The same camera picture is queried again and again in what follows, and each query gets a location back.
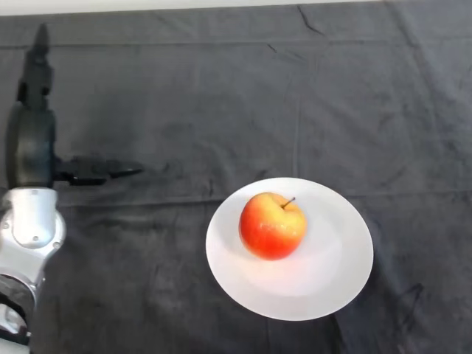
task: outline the apple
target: apple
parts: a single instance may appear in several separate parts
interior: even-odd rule
[[[247,202],[239,234],[250,252],[265,260],[280,260],[295,251],[305,236],[307,221],[294,200],[265,192]]]

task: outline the white plate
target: white plate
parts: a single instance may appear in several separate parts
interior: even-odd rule
[[[283,260],[253,256],[239,237],[246,202],[262,192],[295,197],[308,221],[299,248]],[[220,205],[206,233],[206,257],[234,301],[273,319],[302,321],[351,302],[369,278],[374,252],[364,220],[338,193],[304,179],[272,178],[241,188]]]

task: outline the red apple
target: red apple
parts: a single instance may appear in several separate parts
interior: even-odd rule
[[[294,199],[270,192],[252,197],[239,222],[244,246],[265,260],[279,260],[295,251],[306,229],[307,221]]]

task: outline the white background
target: white background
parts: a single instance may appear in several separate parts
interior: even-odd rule
[[[0,15],[359,2],[365,0],[0,0]]]

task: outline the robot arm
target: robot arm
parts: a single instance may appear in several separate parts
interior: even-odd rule
[[[98,185],[141,172],[137,164],[55,156],[55,117],[48,108],[52,69],[46,26],[27,52],[6,135],[8,193],[0,220],[0,353],[28,353],[30,323],[44,266],[62,246],[66,224],[56,210],[55,181]]]

